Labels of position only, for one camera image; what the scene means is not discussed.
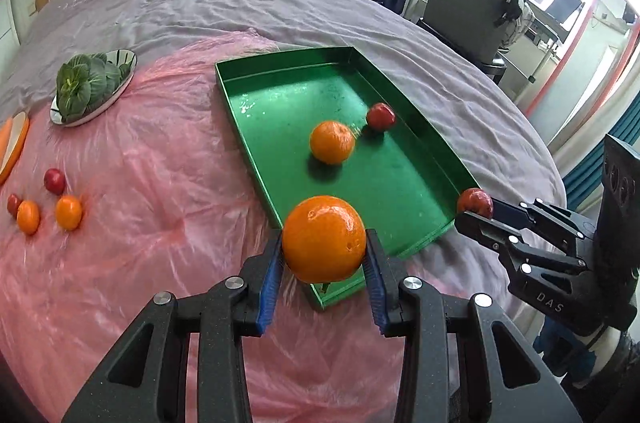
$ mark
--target gray chair back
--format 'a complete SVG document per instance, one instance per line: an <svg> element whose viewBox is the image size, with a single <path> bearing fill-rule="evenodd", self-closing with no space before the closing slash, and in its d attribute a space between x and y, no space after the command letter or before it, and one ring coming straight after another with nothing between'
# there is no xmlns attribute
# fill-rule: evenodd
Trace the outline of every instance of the gray chair back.
<svg viewBox="0 0 640 423"><path fill-rule="evenodd" d="M491 64L508 25L495 26L505 4L506 0L427 0L422 20L463 56Z"/></svg>

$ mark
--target chair seat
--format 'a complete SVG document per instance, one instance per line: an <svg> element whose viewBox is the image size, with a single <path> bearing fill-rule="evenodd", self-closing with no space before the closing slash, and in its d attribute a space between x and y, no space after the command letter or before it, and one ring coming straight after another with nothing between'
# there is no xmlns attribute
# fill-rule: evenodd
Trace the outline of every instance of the chair seat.
<svg viewBox="0 0 640 423"><path fill-rule="evenodd" d="M498 85L500 80L504 76L505 71L507 70L507 64L504 61L504 58L500 56L500 53L495 53L494 59L490 64L483 64L479 60L474 59L468 53L465 53L460 47L454 45L448 39L446 39L443 35L437 32L434 28L428 25L423 19L419 19L417 25L424 29L425 31L430 32L433 36L435 36L439 41L441 41L444 45L451 48L457 54L462 56L465 60L474 64L478 69L484 72L487 76L491 76L494 80L494 83Z"/></svg>

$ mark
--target orange fruit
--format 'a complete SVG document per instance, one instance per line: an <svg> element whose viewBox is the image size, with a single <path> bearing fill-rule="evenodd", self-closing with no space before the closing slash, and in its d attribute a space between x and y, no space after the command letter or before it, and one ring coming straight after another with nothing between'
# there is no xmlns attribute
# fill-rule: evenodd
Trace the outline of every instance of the orange fruit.
<svg viewBox="0 0 640 423"><path fill-rule="evenodd" d="M327 165L339 165L347 159L356 145L353 132L337 121L323 121L309 137L311 154Z"/></svg>
<svg viewBox="0 0 640 423"><path fill-rule="evenodd" d="M27 235L33 235L40 225L40 209L32 200L24 200L18 206L16 217L18 228Z"/></svg>
<svg viewBox="0 0 640 423"><path fill-rule="evenodd" d="M282 252L290 270L308 284L338 282L364 258L364 224L345 200L316 196L296 206L282 227Z"/></svg>
<svg viewBox="0 0 640 423"><path fill-rule="evenodd" d="M74 196L62 196L56 204L56 221L66 231L74 231L82 219L82 204Z"/></svg>

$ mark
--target bed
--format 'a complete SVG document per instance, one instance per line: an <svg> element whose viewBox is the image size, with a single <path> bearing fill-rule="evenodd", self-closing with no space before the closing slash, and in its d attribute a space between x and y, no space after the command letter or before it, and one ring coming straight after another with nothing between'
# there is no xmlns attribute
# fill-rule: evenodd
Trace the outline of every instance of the bed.
<svg viewBox="0 0 640 423"><path fill-rule="evenodd" d="M206 291L259 253L267 219L216 87L214 64L235 56L355 46L432 122L479 184L508 201L564 206L539 136L478 69L369 0L41 0L0 116L27 110L30 133L0 189L44 212L27 239L0 215L0 351L51 423L123 329L158 291ZM55 74L79 52L129 48L136 75L116 105L84 126L49 121ZM42 187L62 168L86 207L81 229L52 221ZM533 236L527 242L544 246ZM497 255L454 229L408 260L414 275L460 296L483 291L530 338L532 308L511 297ZM195 348L190 354L194 358ZM392 421L402 342L373 325L364 292L313 311L286 275L273 326L244 342L254 421ZM452 385L456 386L455 364ZM194 370L188 421L194 421Z"/></svg>

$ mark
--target gray bedsheet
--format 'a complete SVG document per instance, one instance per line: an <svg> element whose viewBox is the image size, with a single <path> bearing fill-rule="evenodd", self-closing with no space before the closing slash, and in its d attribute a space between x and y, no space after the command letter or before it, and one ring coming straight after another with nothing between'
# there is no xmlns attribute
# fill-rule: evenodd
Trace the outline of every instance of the gray bedsheet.
<svg viewBox="0 0 640 423"><path fill-rule="evenodd" d="M369 0L52 0L0 88L0 117L48 106L52 75L75 53L130 48L144 66L247 28L281 48L355 46L431 121L485 190L564 206L545 145L500 89L430 34ZM534 312L508 293L497 255L454 229L413 259L457 291L488 292L529 329Z"/></svg>

